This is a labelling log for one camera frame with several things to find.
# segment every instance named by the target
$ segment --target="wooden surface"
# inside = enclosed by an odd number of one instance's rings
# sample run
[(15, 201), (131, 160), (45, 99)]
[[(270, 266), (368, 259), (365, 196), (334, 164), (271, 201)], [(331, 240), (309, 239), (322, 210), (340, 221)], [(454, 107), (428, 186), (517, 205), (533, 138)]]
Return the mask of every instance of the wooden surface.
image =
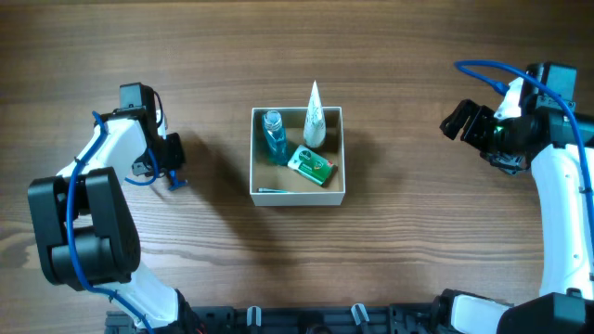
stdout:
[[(123, 191), (144, 261), (191, 304), (383, 305), (445, 288), (534, 298), (531, 176), (504, 175), (438, 128), (463, 98), (499, 102), (456, 72), (463, 58), (573, 64), (578, 109), (591, 111), (592, 5), (531, 3), (1, 7), (0, 331), (102, 332), (112, 305), (45, 281), (26, 191), (70, 163), (90, 112), (113, 110), (119, 85), (137, 81), (161, 93), (190, 186)], [(251, 109), (305, 106), (314, 80), (344, 114), (344, 202), (254, 208)]]

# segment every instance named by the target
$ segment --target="cardboard box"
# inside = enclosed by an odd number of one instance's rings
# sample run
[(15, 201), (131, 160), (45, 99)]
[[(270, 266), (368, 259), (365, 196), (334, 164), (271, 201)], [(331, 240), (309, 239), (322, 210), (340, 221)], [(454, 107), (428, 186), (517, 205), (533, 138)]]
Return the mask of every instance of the cardboard box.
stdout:
[[(327, 186), (318, 186), (287, 166), (278, 166), (269, 159), (269, 151), (262, 127), (262, 115), (269, 110), (280, 113), (287, 131), (290, 154), (303, 144), (303, 125), (307, 107), (252, 109), (252, 139), (250, 141), (250, 195), (256, 206), (341, 205), (346, 190), (344, 179), (344, 140), (342, 109), (324, 107), (326, 140), (314, 152), (332, 161), (338, 169)], [(271, 188), (290, 193), (259, 193), (258, 188)]]

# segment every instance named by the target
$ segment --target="white box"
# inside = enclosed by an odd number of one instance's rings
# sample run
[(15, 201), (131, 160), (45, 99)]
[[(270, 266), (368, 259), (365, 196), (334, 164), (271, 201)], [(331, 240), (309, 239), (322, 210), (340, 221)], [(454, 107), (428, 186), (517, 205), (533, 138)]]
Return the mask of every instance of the white box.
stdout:
[[(346, 191), (344, 177), (344, 136), (341, 107), (324, 107), (326, 140), (315, 152), (332, 161), (338, 170), (327, 186), (318, 186), (287, 166), (270, 161), (262, 127), (262, 115), (269, 110), (280, 113), (287, 131), (290, 153), (303, 144), (303, 126), (307, 107), (252, 109), (250, 140), (250, 195), (256, 206), (341, 205)], [(271, 188), (290, 193), (260, 193), (258, 188)]]

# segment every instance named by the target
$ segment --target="white glue bottle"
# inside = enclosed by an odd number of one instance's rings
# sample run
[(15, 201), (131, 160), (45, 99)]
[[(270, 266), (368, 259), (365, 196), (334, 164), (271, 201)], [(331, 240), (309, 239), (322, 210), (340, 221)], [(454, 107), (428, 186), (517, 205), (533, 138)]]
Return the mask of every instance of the white glue bottle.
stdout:
[(324, 119), (324, 109), (317, 91), (317, 83), (314, 82), (309, 105), (307, 105), (307, 115), (305, 115), (303, 140), (308, 147), (319, 148), (324, 144), (324, 139), (326, 139), (326, 119)]

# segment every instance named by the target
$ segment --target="blue tube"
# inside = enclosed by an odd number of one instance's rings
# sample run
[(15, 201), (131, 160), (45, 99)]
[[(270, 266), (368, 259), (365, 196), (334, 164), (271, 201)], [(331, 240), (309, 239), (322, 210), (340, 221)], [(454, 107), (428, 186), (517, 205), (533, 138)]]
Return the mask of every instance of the blue tube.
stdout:
[(73, 227), (73, 216), (74, 216), (74, 199), (76, 198), (76, 178), (84, 166), (88, 163), (88, 161), (93, 157), (93, 155), (97, 152), (103, 141), (108, 136), (108, 132), (105, 128), (105, 124), (99, 118), (99, 114), (93, 111), (93, 116), (97, 121), (97, 125), (101, 129), (101, 133), (99, 138), (93, 143), (91, 148), (89, 148), (83, 157), (76, 162), (74, 169), (72, 170), (71, 180), (68, 184), (68, 198), (66, 199), (66, 236), (68, 239), (68, 250), (71, 255), (72, 266), (74, 267), (74, 272), (76, 273), (76, 277), (81, 282), (81, 285), (84, 289), (88, 290), (89, 292), (93, 293), (101, 293), (110, 297), (110, 299), (114, 299), (118, 301), (123, 307), (128, 309), (134, 316), (138, 317), (142, 320), (142, 323), (145, 325), (148, 333), (155, 334), (155, 331), (150, 326), (146, 317), (132, 305), (127, 300), (125, 300), (122, 296), (120, 296), (117, 291), (113, 291), (110, 289), (103, 289), (103, 288), (95, 288), (91, 286), (89, 281), (86, 279), (84, 275), (83, 267), (81, 266), (81, 260), (79, 259), (78, 252), (76, 251), (76, 244), (74, 242), (74, 227)]
[(155, 182), (155, 180), (159, 176), (159, 165), (157, 165), (157, 159), (155, 158), (155, 155), (152, 153), (152, 149), (148, 148), (147, 151), (148, 151), (148, 155), (150, 156), (150, 160), (152, 161), (152, 170), (153, 170), (152, 178), (148, 181), (140, 182), (140, 181), (136, 181), (136, 180), (126, 177), (124, 180), (127, 183), (135, 185), (135, 186), (148, 186), (148, 185), (152, 185), (152, 183)]
[(555, 100), (555, 102), (557, 102), (561, 106), (563, 112), (565, 113), (565, 116), (569, 120), (569, 123), (572, 125), (572, 131), (574, 132), (575, 145), (577, 146), (577, 152), (579, 155), (579, 165), (580, 169), (582, 170), (582, 176), (584, 179), (584, 195), (586, 196), (586, 208), (588, 211), (590, 242), (594, 245), (594, 199), (592, 197), (592, 180), (590, 178), (590, 170), (588, 168), (588, 160), (586, 158), (586, 146), (584, 145), (584, 139), (582, 138), (582, 134), (579, 132), (577, 120), (575, 119), (575, 116), (572, 113), (572, 111), (569, 109), (569, 106), (567, 106), (567, 103), (565, 103), (565, 101), (561, 99), (559, 94), (553, 92), (550, 88), (546, 87), (540, 81), (526, 74), (524, 71), (518, 70), (508, 64), (500, 63), (494, 60), (461, 60), (455, 62), (454, 66), (456, 66), (458, 70), (470, 75), (471, 77), (477, 78), (490, 84), (493, 87), (493, 89), (495, 89), (500, 94), (504, 91), (504, 89), (501, 89), (500, 87), (507, 86), (506, 84), (501, 82), (495, 82), (494, 80), (489, 79), (483, 76), (482, 74), (468, 70), (465, 67), (480, 66), (507, 71), (509, 73), (523, 78), (531, 85), (545, 92), (548, 96), (552, 97)]

